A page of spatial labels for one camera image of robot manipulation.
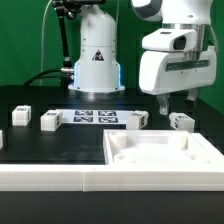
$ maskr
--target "small white cube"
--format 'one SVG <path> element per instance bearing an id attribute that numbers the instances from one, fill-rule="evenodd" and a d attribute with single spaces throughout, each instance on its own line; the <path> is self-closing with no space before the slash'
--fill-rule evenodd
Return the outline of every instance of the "small white cube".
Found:
<path id="1" fill-rule="evenodd" d="M 147 125 L 149 113 L 146 111 L 134 111 L 127 118 L 126 129 L 140 130 Z"/>
<path id="2" fill-rule="evenodd" d="M 41 116 L 41 131 L 56 131 L 62 123 L 62 111 L 49 110 Z"/>
<path id="3" fill-rule="evenodd" d="M 176 130 L 194 132 L 195 120 L 184 113 L 171 113 L 170 126 Z"/>
<path id="4" fill-rule="evenodd" d="M 2 136 L 2 131 L 0 131 L 0 150 L 3 147 L 3 136 Z"/>
<path id="5" fill-rule="evenodd" d="M 31 106 L 17 106 L 12 112 L 13 126 L 27 126 L 31 119 Z"/>

